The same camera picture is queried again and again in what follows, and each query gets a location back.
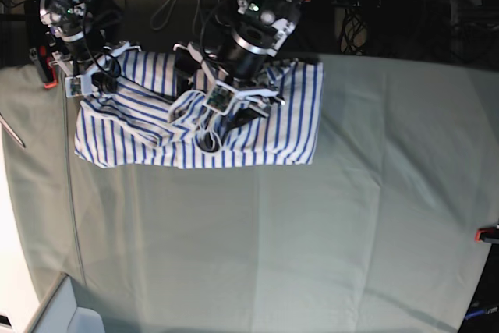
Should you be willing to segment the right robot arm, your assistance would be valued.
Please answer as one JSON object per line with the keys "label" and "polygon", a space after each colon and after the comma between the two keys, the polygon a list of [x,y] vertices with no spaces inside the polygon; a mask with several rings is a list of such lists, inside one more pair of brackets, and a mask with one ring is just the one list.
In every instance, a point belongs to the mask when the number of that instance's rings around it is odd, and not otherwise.
{"label": "right robot arm", "polygon": [[100,91],[116,91],[119,49],[125,46],[117,37],[120,6],[114,0],[40,0],[39,14],[48,28],[51,64],[71,84],[87,81]]}

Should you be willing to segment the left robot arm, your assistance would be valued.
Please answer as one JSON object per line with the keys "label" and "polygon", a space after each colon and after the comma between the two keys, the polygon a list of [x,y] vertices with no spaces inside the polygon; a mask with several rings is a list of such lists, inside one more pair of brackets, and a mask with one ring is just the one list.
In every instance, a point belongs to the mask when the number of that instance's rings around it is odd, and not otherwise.
{"label": "left robot arm", "polygon": [[[305,0],[221,0],[203,21],[198,42],[180,45],[204,72],[212,88],[204,106],[227,115],[239,102],[248,101],[260,115],[268,106],[283,104],[278,88],[258,78],[264,63],[277,55],[300,19]],[[215,49],[207,49],[210,21],[223,12],[228,31]]]}

